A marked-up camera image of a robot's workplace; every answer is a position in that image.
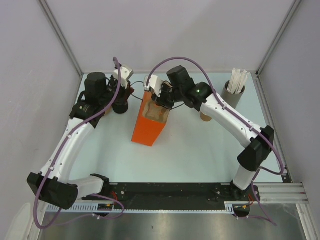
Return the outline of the brown pulp cup carrier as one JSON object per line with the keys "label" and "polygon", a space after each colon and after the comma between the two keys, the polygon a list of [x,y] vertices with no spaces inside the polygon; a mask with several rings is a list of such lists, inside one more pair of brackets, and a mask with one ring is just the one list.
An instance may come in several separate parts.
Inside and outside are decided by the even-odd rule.
{"label": "brown pulp cup carrier", "polygon": [[108,110],[106,110],[106,111],[104,112],[104,115],[103,115],[103,116],[107,116],[111,111],[112,111],[112,109],[109,108]]}
{"label": "brown pulp cup carrier", "polygon": [[156,105],[153,100],[146,102],[142,115],[152,121],[166,123],[170,110],[165,107]]}

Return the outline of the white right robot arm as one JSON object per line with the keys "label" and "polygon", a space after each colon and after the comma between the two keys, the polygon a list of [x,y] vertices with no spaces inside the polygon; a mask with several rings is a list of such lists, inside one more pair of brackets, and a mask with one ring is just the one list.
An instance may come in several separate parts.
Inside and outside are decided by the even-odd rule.
{"label": "white right robot arm", "polygon": [[152,100],[158,106],[171,110],[175,103],[183,102],[187,107],[216,120],[244,148],[237,157],[239,167],[230,188],[231,196],[242,201],[248,196],[248,188],[259,167],[272,152],[274,129],[269,125],[260,127],[243,117],[214,93],[208,83],[195,83],[181,65],[169,70],[167,77],[165,81],[152,75],[146,83],[146,87],[151,88]]}

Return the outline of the orange paper bag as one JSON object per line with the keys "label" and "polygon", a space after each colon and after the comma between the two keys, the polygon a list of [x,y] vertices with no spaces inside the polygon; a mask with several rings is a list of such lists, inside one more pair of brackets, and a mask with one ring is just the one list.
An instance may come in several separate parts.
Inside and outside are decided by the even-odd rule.
{"label": "orange paper bag", "polygon": [[150,92],[145,92],[143,95],[143,101],[140,105],[131,141],[134,143],[152,147],[162,133],[167,122],[160,123],[147,119],[143,116],[145,105],[149,100],[152,100],[152,94]]}

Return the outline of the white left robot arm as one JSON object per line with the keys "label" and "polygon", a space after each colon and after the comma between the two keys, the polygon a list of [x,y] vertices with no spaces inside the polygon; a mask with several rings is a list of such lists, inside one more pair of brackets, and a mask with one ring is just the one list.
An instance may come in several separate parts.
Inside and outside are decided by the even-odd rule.
{"label": "white left robot arm", "polygon": [[128,98],[134,92],[129,79],[132,70],[115,70],[110,78],[102,72],[92,72],[84,81],[84,91],[70,113],[66,130],[56,150],[39,173],[30,173],[27,183],[39,200],[63,210],[70,209],[76,200],[94,194],[105,200],[110,196],[109,178],[97,173],[70,180],[72,167],[86,138],[96,129],[107,109],[125,113]]}

